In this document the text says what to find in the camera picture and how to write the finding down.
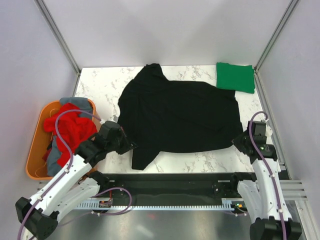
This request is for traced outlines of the black t shirt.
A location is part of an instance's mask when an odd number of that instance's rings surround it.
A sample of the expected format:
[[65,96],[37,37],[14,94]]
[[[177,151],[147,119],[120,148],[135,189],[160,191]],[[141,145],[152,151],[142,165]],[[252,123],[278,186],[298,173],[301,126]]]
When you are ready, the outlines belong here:
[[157,63],[144,66],[118,100],[118,123],[136,145],[131,167],[145,169],[160,152],[226,149],[243,132],[233,90],[203,81],[169,80]]

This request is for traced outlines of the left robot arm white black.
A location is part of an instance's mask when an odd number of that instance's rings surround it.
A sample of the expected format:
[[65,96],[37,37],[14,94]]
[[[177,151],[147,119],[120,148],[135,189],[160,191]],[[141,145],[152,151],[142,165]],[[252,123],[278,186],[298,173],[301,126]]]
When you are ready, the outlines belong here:
[[118,123],[103,123],[99,132],[79,144],[70,160],[41,190],[15,203],[21,228],[35,239],[47,239],[77,205],[109,193],[109,178],[93,168],[108,153],[122,155],[134,148],[136,144],[128,139]]

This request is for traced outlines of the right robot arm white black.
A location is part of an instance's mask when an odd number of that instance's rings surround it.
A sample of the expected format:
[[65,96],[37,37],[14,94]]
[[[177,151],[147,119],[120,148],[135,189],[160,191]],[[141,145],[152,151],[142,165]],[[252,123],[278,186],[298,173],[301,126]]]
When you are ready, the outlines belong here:
[[267,125],[249,121],[247,129],[232,141],[249,157],[253,173],[237,172],[229,184],[235,197],[242,197],[251,219],[252,240],[298,240],[302,226],[293,221],[281,189],[276,149],[267,143]]

